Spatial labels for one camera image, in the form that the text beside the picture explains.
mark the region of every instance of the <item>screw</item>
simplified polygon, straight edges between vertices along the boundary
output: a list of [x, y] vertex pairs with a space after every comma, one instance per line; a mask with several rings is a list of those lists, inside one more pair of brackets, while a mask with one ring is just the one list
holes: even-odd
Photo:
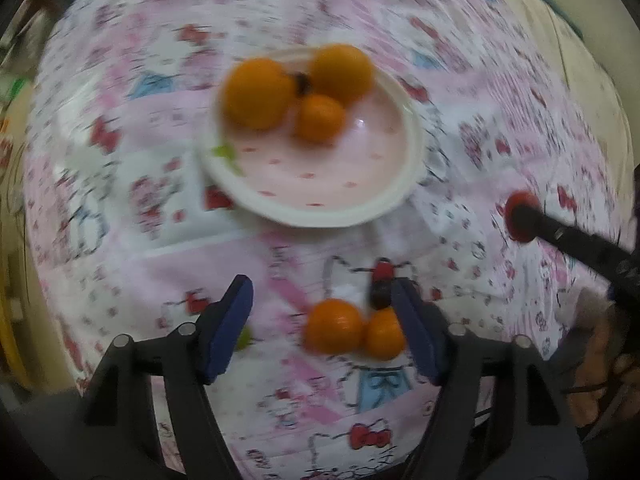
[[178, 334], [191, 335], [196, 331], [196, 326], [193, 323], [182, 323], [178, 327]]
[[527, 336], [518, 334], [513, 338], [513, 342], [516, 343], [520, 348], [529, 348], [531, 346], [531, 339]]
[[451, 323], [449, 325], [449, 333], [455, 336], [463, 336], [466, 333], [466, 327], [460, 323]]
[[113, 338], [113, 345], [117, 348], [124, 348], [129, 344], [131, 338], [127, 334], [120, 334]]

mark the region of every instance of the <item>plate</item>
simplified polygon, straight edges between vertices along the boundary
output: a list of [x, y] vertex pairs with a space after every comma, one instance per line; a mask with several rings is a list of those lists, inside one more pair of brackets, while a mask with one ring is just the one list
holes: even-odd
[[[314, 49], [267, 54], [288, 72], [306, 72]], [[311, 145], [292, 132], [296, 111], [268, 132], [236, 128], [214, 101], [200, 136], [204, 170], [235, 203], [295, 227], [347, 227], [396, 208], [418, 179], [424, 135], [411, 98], [376, 69], [374, 88], [348, 108], [331, 145]]]

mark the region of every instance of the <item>blue dress print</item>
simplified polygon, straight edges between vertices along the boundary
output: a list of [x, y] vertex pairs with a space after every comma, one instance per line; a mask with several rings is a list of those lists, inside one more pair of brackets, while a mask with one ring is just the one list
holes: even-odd
[[440, 63], [434, 57], [427, 56], [426, 54], [418, 52], [417, 50], [414, 50], [413, 54], [414, 54], [414, 60], [413, 60], [414, 66], [417, 66], [419, 68], [428, 68], [429, 70], [442, 68], [442, 63]]
[[411, 389], [404, 367], [360, 368], [356, 413], [363, 413], [400, 397]]
[[129, 100], [146, 97], [153, 94], [165, 94], [174, 91], [174, 78], [169, 75], [160, 75], [153, 72], [145, 72], [137, 82], [136, 87], [129, 94]]

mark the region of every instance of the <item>plate rim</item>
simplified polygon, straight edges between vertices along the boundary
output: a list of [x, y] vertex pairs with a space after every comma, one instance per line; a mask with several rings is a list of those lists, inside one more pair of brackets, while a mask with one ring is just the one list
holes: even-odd
[[[310, 57], [314, 46], [299, 46], [263, 53], [263, 57], [286, 61]], [[209, 105], [207, 120], [200, 134], [200, 160], [204, 171], [223, 192], [242, 208], [268, 218], [274, 222], [292, 227], [339, 228], [363, 224], [398, 207], [417, 185], [425, 149], [425, 135], [420, 127], [418, 113], [412, 99], [402, 85], [390, 74], [375, 68], [375, 81], [391, 99], [400, 112], [402, 127], [406, 135], [404, 164], [396, 177], [380, 193], [363, 204], [344, 209], [322, 211], [318, 208], [300, 209], [260, 195], [254, 188], [244, 183], [228, 164], [226, 158], [215, 156], [212, 150], [224, 144], [222, 128], [216, 127], [218, 114], [217, 92]]]

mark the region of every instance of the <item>tablecloth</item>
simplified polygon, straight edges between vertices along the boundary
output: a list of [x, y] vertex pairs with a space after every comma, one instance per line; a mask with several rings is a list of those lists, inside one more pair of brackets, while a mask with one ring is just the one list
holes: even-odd
[[542, 0], [504, 0], [569, 88], [609, 167], [623, 218], [634, 205], [631, 129], [616, 86], [561, 16]]
[[[233, 63], [333, 41], [359, 46], [408, 90], [428, 138], [424, 172], [376, 221], [283, 228], [207, 179], [195, 139]], [[424, 432], [438, 389], [409, 352], [376, 362], [300, 346], [325, 296], [367, 313], [370, 276], [350, 267], [407, 262], [398, 272], [450, 320], [487, 337], [525, 333], [548, 357], [581, 288], [605, 284], [548, 245], [513, 242], [505, 200], [530, 189], [548, 213], [623, 236], [597, 142], [502, 0], [77, 0], [35, 89], [28, 229], [79, 387], [115, 335], [165, 334], [247, 274], [254, 340], [206, 390], [246, 478], [359, 478], [402, 460]], [[165, 459], [180, 469], [154, 384]], [[479, 404], [490, 394], [486, 384]]]

